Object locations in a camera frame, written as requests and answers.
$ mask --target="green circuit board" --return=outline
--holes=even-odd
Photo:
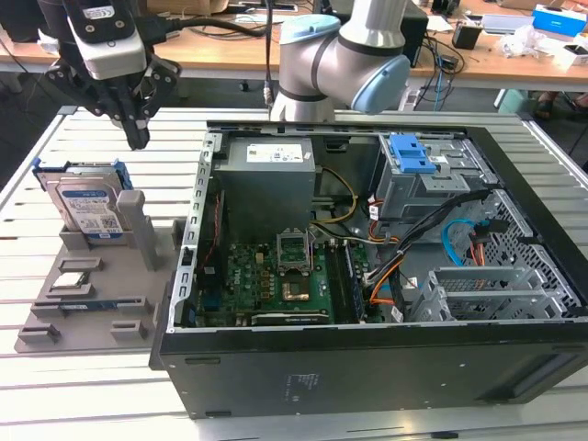
[[[206,325],[239,325],[236,323],[243,317],[270,312],[325,314],[330,324],[335,323],[325,262],[328,249],[324,245],[314,245],[311,249],[311,271],[280,271],[276,243],[232,243],[225,287],[215,294],[212,308],[209,304],[204,308]],[[351,250],[353,270],[359,276],[368,270],[366,251],[363,246]],[[299,262],[304,257],[304,249],[300,250],[299,244],[282,242],[282,263]],[[308,294],[308,297],[292,300],[287,299],[288,294],[302,297]]]

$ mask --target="slotted metal platform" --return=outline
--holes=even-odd
[[[588,178],[533,122],[498,114],[421,112],[378,117],[342,112],[337,118],[486,127],[588,256]],[[0,194],[0,439],[163,439],[171,434],[195,441],[421,439],[439,431],[479,440],[588,438],[588,368],[522,406],[217,419],[196,425],[167,374],[147,367],[146,353],[17,354],[18,329],[61,246],[62,221],[28,172],[32,159],[119,158],[127,163],[133,185],[145,193],[145,213],[155,225],[171,225],[172,218],[187,213],[207,119],[261,120],[266,113],[163,109],[150,124],[148,149],[131,152],[123,132],[107,119],[70,109],[55,118]],[[390,393],[397,380],[392,373]]]

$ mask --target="floor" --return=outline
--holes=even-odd
[[[23,74],[20,81],[23,91],[18,95],[8,92],[0,84],[0,187],[10,179],[35,141],[49,125],[60,105],[72,104],[66,96],[44,82],[37,83],[38,77]],[[263,107],[260,81],[249,82],[249,91],[242,92],[239,82],[233,80],[183,80],[188,98],[178,94],[170,97],[168,107]],[[498,91],[490,89],[455,89],[447,98],[443,111],[495,112],[493,101]],[[433,110],[433,102],[423,101],[419,110]],[[539,121],[546,133],[566,152],[578,141],[579,135],[588,124],[588,118],[577,118],[558,99],[554,118]],[[577,142],[572,158],[578,164],[588,161],[588,134]]]

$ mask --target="open computer tower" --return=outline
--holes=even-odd
[[[192,418],[521,403],[587,298],[484,128],[210,122],[153,360]]]

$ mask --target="blue cable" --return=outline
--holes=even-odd
[[[437,57],[437,62],[439,66],[441,66],[441,57]],[[441,93],[441,82],[443,81],[443,70],[439,67],[439,76],[437,78],[437,95],[435,97],[435,106],[433,107],[433,111],[437,112],[437,104],[439,104],[439,95]]]
[[[456,223],[465,223],[466,225],[473,227],[474,225],[476,225],[476,222],[474,222],[471,219],[454,219],[450,223],[448,223],[441,232],[441,242],[443,243],[443,246],[447,251],[447,255],[453,261],[454,264],[456,264],[457,266],[463,266],[463,263],[459,259],[458,254],[453,249],[453,246],[451,246],[451,242],[449,241],[449,228],[451,227],[451,225],[454,225]]]

